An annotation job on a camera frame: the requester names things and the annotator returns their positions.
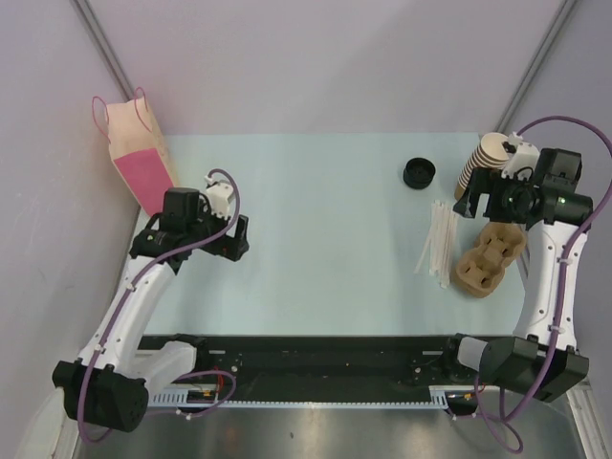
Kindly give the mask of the brown cardboard cup carrier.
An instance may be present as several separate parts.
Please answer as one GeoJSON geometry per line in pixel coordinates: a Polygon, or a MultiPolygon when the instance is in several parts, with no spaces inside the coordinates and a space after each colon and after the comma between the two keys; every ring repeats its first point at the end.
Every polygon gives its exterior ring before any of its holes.
{"type": "Polygon", "coordinates": [[[484,298],[499,286],[526,245],[519,225],[489,222],[451,270],[451,281],[464,293],[484,298]]]}

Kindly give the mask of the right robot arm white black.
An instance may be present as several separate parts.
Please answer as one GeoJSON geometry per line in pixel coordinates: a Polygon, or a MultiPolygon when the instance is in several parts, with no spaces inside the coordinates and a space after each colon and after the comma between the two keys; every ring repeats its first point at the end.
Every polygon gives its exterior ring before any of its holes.
{"type": "Polygon", "coordinates": [[[441,359],[449,382],[464,383],[476,373],[485,385],[551,402],[587,376],[589,360],[578,352],[573,322],[578,263],[593,212],[592,199],[576,192],[581,169],[580,154],[545,148],[526,179],[473,170],[454,212],[474,217],[481,195],[487,195],[486,218],[524,226],[530,265],[513,333],[449,339],[441,359]]]}

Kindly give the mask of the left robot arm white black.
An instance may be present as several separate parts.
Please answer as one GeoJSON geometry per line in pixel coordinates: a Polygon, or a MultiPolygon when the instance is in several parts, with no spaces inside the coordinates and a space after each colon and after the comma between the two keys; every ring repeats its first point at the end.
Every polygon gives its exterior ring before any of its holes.
{"type": "Polygon", "coordinates": [[[161,211],[132,242],[123,279],[97,331],[74,361],[60,361],[53,372],[66,414],[81,435],[88,425],[131,432],[149,400],[168,385],[209,375],[210,357],[185,341],[167,342],[142,361],[136,353],[158,302],[194,251],[237,261],[248,250],[248,219],[239,210],[239,192],[230,182],[164,193],[161,211]]]}

